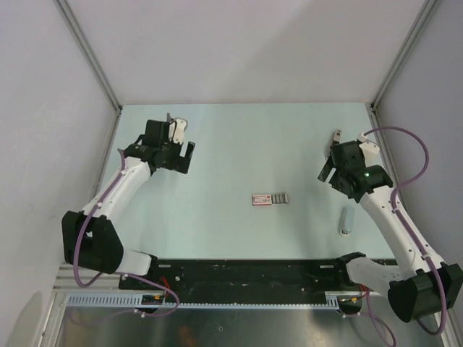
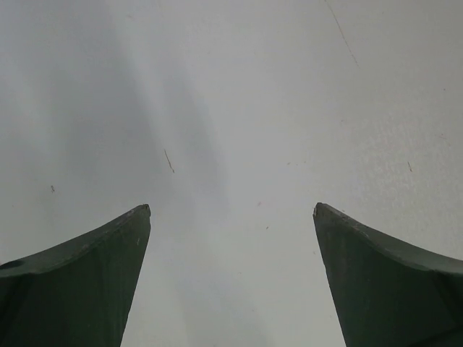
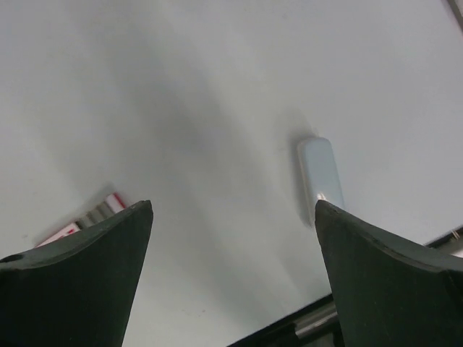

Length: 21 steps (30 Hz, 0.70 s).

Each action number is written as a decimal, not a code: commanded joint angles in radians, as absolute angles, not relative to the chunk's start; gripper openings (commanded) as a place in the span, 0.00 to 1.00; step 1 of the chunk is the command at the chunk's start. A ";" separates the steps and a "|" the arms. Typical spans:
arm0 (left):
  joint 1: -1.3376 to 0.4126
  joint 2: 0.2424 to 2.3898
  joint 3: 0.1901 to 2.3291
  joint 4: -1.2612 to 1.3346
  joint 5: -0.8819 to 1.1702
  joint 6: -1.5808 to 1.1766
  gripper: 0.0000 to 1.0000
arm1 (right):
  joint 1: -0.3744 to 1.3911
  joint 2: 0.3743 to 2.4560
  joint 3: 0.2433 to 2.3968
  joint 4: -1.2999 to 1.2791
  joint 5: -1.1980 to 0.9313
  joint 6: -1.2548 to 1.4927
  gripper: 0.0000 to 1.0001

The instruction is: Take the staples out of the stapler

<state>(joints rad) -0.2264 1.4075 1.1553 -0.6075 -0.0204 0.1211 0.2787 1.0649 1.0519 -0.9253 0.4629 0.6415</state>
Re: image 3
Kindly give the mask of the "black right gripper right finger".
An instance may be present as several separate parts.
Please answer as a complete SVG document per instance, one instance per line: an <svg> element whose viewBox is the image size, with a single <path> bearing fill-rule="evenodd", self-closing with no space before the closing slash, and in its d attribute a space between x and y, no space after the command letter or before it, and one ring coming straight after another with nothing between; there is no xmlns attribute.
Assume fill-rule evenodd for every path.
<svg viewBox="0 0 463 347"><path fill-rule="evenodd" d="M346 346L462 345L462 258L324 200L315 229Z"/></svg>

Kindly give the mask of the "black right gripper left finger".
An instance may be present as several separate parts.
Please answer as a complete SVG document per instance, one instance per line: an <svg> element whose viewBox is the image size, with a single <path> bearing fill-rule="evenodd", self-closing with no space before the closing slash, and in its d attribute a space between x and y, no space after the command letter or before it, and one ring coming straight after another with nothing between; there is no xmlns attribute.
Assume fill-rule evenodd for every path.
<svg viewBox="0 0 463 347"><path fill-rule="evenodd" d="M1 259L2 346L121 346L153 224L139 201Z"/></svg>

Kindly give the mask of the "red white staple box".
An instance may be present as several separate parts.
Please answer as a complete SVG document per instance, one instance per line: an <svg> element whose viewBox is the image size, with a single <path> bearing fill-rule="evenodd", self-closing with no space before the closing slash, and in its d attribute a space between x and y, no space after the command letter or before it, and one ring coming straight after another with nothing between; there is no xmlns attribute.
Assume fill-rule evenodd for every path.
<svg viewBox="0 0 463 347"><path fill-rule="evenodd" d="M127 203L117 192L91 201L69 220L59 223L52 231L39 239L34 247L41 247L66 236L85 230L123 211Z"/></svg>

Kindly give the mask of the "light blue stapler cover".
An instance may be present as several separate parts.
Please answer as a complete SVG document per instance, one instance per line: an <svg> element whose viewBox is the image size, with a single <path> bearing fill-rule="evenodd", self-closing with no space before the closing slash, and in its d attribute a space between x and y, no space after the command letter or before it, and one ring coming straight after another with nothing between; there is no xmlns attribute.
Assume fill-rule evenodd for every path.
<svg viewBox="0 0 463 347"><path fill-rule="evenodd" d="M308 222L315 225L315 206L318 200L345 208L334 150L323 137L308 137L297 146L302 181L307 203Z"/></svg>

